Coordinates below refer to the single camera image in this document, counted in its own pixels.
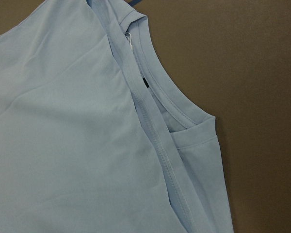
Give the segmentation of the light blue t-shirt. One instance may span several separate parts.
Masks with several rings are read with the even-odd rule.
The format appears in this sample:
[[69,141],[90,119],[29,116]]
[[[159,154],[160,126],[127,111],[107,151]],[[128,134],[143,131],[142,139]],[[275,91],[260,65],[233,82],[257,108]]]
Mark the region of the light blue t-shirt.
[[0,233],[230,233],[215,117],[123,0],[47,0],[0,36]]

